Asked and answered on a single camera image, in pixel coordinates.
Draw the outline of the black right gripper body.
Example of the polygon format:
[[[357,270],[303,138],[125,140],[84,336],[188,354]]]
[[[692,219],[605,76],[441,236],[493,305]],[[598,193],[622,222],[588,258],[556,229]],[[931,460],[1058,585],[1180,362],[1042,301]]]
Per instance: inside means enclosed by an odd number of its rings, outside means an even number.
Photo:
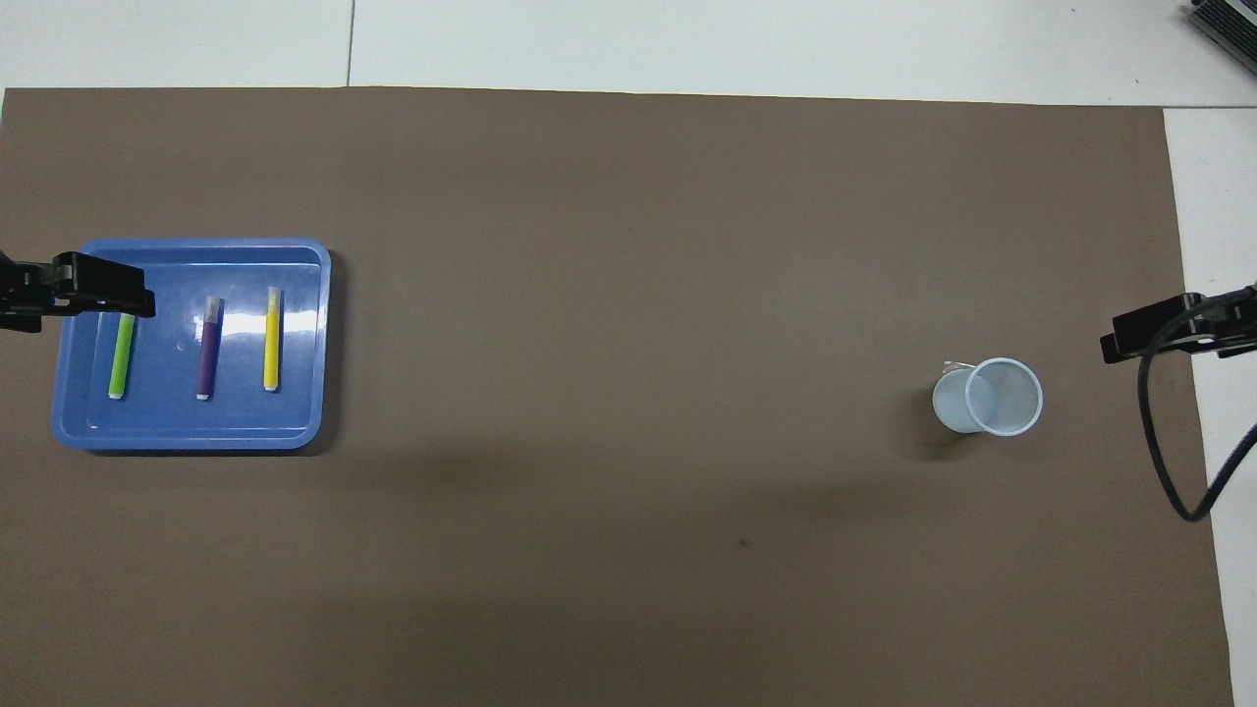
[[[1254,353],[1256,291],[1244,286],[1226,294],[1192,294],[1188,321],[1190,337],[1182,345],[1187,353],[1216,353],[1231,359]]]

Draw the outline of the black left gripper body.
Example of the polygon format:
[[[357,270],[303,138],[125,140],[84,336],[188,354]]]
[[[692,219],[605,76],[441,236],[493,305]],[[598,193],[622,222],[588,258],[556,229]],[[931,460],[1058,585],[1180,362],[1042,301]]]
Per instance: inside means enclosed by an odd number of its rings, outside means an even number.
[[[14,260],[1,254],[1,328],[40,333],[52,307],[52,263]]]

